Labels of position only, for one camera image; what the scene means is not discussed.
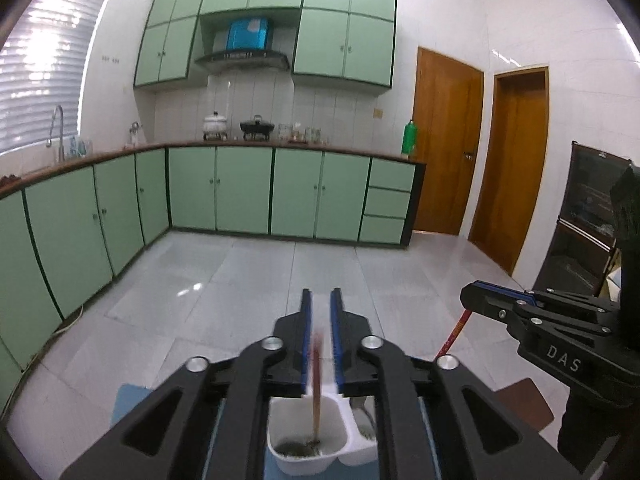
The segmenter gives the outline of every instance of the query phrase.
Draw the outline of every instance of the drawer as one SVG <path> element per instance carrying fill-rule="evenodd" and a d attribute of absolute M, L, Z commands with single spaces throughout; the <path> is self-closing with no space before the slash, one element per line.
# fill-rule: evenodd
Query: drawer
<path fill-rule="evenodd" d="M 404 219 L 401 218 L 363 216 L 360 241 L 399 244 L 402 237 L 402 228 L 404 228 Z"/>
<path fill-rule="evenodd" d="M 409 207 L 410 196 L 411 193 L 404 191 L 370 187 L 367 191 L 367 206 L 364 214 L 404 218 Z"/>
<path fill-rule="evenodd" d="M 374 158 L 371 163 L 369 185 L 411 191 L 414 185 L 414 173 L 413 164 Z"/>

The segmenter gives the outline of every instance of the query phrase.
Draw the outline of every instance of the metal bolt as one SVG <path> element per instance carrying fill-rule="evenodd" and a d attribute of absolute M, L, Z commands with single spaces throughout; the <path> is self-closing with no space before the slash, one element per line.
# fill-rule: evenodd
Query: metal bolt
<path fill-rule="evenodd" d="M 438 368 L 441 368 L 442 370 L 453 370 L 455 368 L 458 368 L 458 365 L 460 364 L 458 358 L 450 354 L 438 357 L 438 360 L 436 362 L 438 364 Z"/>
<path fill-rule="evenodd" d="M 283 344 L 282 339 L 275 336 L 265 337 L 262 340 L 262 348 L 265 350 L 280 350 Z"/>
<path fill-rule="evenodd" d="M 187 370 L 194 373 L 206 370 L 207 366 L 209 366 L 209 360 L 204 357 L 192 357 L 186 364 Z"/>
<path fill-rule="evenodd" d="M 368 348 L 369 350 L 375 350 L 376 348 L 380 348 L 382 346 L 382 339 L 380 339 L 377 335 L 368 335 L 362 338 L 360 344 L 364 346 L 364 348 Z"/>

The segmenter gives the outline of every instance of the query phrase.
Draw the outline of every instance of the green bottle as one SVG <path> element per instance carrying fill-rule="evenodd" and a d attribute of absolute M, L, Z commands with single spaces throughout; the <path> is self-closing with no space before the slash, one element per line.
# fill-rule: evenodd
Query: green bottle
<path fill-rule="evenodd" d="M 418 127 L 414 120 L 411 119 L 407 126 L 404 127 L 404 136 L 402 136 L 402 153 L 411 155 L 415 146 L 415 137 L 418 134 Z"/>

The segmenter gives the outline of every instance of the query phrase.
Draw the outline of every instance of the brown countertop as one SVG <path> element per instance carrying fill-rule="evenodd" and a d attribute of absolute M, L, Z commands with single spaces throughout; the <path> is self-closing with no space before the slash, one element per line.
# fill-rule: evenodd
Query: brown countertop
<path fill-rule="evenodd" d="M 352 150 L 351 148 L 338 148 L 337 146 L 324 146 L 322 144 L 303 144 L 293 142 L 260 142 L 260 141 L 248 141 L 248 140 L 190 140 L 187 142 L 164 142 L 159 144 L 145 144 L 144 146 L 138 146 L 136 148 L 124 148 L 119 151 L 97 153 L 96 155 L 86 156 L 83 158 L 75 158 L 63 164 L 56 166 L 49 166 L 37 170 L 33 173 L 28 173 L 20 180 L 12 182 L 7 186 L 0 189 L 0 198 L 10 195 L 16 191 L 20 191 L 27 186 L 32 186 L 37 182 L 47 180 L 48 178 L 57 176 L 59 174 L 68 173 L 73 170 L 80 170 L 87 166 L 92 166 L 100 162 L 105 162 L 113 158 L 120 156 L 132 155 L 133 153 L 148 152 L 149 150 L 158 150 L 161 148 L 188 148 L 191 146 L 257 146 L 261 148 L 286 148 L 293 150 L 315 150 L 318 152 L 331 152 L 331 153 L 345 153 L 347 155 L 362 155 L 362 156 L 374 156 L 376 158 L 383 158 L 385 160 L 393 160 L 396 162 L 408 162 L 410 164 L 421 164 L 421 162 L 415 162 L 413 160 L 407 160 L 397 155 L 389 155 L 380 152 L 368 152 L 361 150 Z"/>

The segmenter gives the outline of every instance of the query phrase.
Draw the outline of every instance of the window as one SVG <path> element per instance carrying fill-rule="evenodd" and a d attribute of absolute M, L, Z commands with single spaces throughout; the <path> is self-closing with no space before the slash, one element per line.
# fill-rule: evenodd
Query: window
<path fill-rule="evenodd" d="M 84 74 L 106 2 L 33 0 L 24 11 L 0 51 L 0 153 L 46 140 L 56 105 L 64 135 L 78 133 Z"/>

